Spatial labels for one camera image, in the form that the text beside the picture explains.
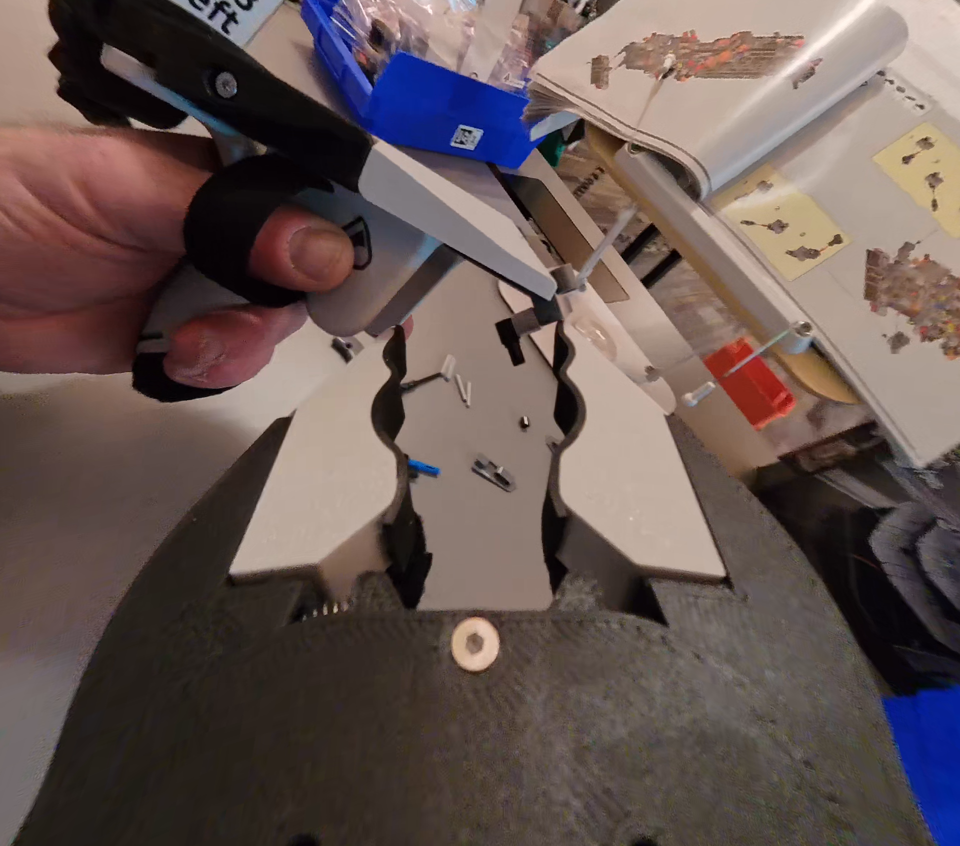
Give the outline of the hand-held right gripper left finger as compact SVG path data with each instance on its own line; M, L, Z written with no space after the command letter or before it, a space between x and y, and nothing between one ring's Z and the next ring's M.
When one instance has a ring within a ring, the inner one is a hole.
M229 568L235 583L306 580L328 601L364 574L420 603L432 555L397 443L405 420L401 327L373 340L295 411Z

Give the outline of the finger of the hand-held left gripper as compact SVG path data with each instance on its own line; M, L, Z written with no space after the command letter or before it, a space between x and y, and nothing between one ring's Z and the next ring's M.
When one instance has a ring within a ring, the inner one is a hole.
M357 180L359 194L531 297L552 300L554 277L519 227L474 194L375 139Z

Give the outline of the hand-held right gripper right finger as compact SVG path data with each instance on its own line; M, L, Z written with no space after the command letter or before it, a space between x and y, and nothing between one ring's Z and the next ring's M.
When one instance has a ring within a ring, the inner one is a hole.
M723 583L726 564L663 408L565 325L553 372L560 438L541 526L552 592L570 575L602 595L639 595L651 579Z

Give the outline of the grey lego panel piece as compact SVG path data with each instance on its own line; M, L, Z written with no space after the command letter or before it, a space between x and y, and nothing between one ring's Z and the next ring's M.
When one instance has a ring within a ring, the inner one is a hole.
M513 492L517 487L509 470L483 455L473 461L471 471L504 492Z

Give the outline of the lego instruction booklet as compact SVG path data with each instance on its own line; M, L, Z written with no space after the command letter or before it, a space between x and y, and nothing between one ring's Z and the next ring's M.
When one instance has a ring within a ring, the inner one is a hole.
M622 0L537 111L655 156L913 468L958 447L958 0Z

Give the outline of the person's left hand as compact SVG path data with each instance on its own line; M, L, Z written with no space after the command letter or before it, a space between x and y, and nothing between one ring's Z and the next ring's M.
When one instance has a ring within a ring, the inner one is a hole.
M197 135L2 128L1 371L117 374L163 281L184 255L188 205L221 166ZM354 266L342 229L294 205L270 216L248 269L306 293L340 286ZM163 372L195 389L261 372L306 322L300 305L242 304L180 326Z

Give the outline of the blue plastic bin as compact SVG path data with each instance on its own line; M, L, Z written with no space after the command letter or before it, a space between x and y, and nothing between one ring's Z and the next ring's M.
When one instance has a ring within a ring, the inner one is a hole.
M372 83L333 12L340 0L301 0L301 17L349 116L395 146L516 168L545 134L522 122L526 99L408 53L390 58Z
M883 702L907 779L939 845L959 843L959 687Z

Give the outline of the red plastic bin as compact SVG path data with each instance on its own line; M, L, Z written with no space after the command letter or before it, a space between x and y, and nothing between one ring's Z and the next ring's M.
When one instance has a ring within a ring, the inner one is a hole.
M796 397L747 338L729 342L702 361L754 430L762 431L794 410Z

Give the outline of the clear plastic bags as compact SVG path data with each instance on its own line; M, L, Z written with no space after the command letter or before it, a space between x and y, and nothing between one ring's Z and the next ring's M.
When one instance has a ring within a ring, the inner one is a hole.
M373 83L404 54L522 94L536 61L584 18L562 0L338 0L331 21Z

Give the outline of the clear acrylic book stand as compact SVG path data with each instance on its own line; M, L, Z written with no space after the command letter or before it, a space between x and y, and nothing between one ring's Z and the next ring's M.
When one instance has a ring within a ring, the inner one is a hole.
M593 125L585 140L606 172L690 264L756 340L786 332L772 348L786 372L810 394L846 405L862 400L834 364L813 347L807 315L786 288L717 217L684 191L655 156Z

